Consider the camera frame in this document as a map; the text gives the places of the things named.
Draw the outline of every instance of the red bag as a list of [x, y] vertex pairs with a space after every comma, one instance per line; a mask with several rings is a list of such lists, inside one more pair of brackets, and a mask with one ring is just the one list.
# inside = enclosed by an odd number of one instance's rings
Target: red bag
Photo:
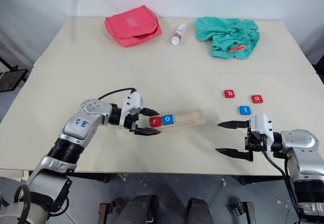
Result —
[[124, 47], [134, 46], [162, 33], [155, 14], [146, 6], [106, 18], [105, 26]]

